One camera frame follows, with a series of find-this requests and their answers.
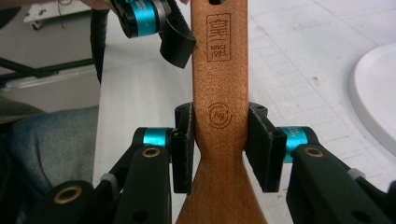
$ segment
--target gray floor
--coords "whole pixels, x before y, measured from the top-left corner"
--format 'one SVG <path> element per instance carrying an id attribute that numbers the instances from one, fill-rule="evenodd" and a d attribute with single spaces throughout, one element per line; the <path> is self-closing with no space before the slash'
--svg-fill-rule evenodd
<path id="1" fill-rule="evenodd" d="M 23 7 L 0 30 L 0 57 L 32 67 L 69 63 L 91 58 L 90 12 L 43 21 L 34 31 L 23 22 Z M 9 73 L 0 68 L 0 74 Z M 0 95 L 29 103 L 46 111 L 98 105 L 100 85 L 93 66 L 63 71 L 44 79 L 20 79 L 7 84 Z"/>

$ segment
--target brass screw hole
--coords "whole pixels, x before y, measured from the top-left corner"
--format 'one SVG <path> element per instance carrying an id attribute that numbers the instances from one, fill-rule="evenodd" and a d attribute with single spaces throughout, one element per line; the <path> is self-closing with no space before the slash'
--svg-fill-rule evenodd
<path id="1" fill-rule="evenodd" d="M 323 152 L 321 152 L 320 150 L 318 150 L 314 147 L 308 147 L 304 150 L 304 152 L 311 157 L 322 157 L 323 156 Z"/>
<path id="2" fill-rule="evenodd" d="M 82 188 L 77 185 L 62 189 L 56 195 L 53 201 L 58 204 L 73 202 L 82 193 Z"/>
<path id="3" fill-rule="evenodd" d="M 143 156 L 146 158 L 153 158 L 160 155 L 160 150 L 158 148 L 150 147 L 143 150 Z"/>

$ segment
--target white cutting mat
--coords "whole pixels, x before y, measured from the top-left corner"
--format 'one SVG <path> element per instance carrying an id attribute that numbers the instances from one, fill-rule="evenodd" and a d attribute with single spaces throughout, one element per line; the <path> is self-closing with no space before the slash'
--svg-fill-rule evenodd
<path id="1" fill-rule="evenodd" d="M 180 7 L 189 21 L 189 6 Z M 395 21 L 391 0 L 249 1 L 249 101 L 265 105 L 275 126 L 312 127 L 323 146 L 382 190 L 396 179 L 396 158 L 357 117 L 347 80 L 366 52 L 396 42 Z M 137 127 L 174 127 L 174 108 L 192 101 L 191 66 L 170 65 L 160 43 L 156 35 L 127 39 L 110 13 L 94 183 L 128 148 Z M 280 192 L 265 195 L 251 178 L 269 223 L 291 223 L 289 164 L 282 177 Z M 184 197 L 173 194 L 173 220 Z"/>

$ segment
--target stamped logo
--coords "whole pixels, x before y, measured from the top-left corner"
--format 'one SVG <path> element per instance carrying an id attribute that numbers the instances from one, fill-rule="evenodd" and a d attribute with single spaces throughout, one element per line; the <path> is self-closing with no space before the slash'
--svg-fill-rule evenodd
<path id="1" fill-rule="evenodd" d="M 231 14 L 210 15 L 206 18 L 207 61 L 231 59 Z"/>
<path id="2" fill-rule="evenodd" d="M 210 126 L 216 129 L 223 129 L 227 127 L 233 115 L 227 105 L 222 103 L 214 103 L 209 107 Z"/>

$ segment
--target white object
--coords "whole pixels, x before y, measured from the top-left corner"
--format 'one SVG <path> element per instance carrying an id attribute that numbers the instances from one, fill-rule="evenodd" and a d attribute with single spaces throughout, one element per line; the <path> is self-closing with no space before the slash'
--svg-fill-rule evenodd
<path id="1" fill-rule="evenodd" d="M 43 20 L 88 10 L 91 10 L 91 8 L 77 0 L 59 0 L 43 4 L 32 4 L 23 21 L 30 22 L 32 28 L 38 30 Z"/>
<path id="2" fill-rule="evenodd" d="M 396 155 L 396 43 L 361 58 L 350 76 L 348 92 L 367 129 Z"/>

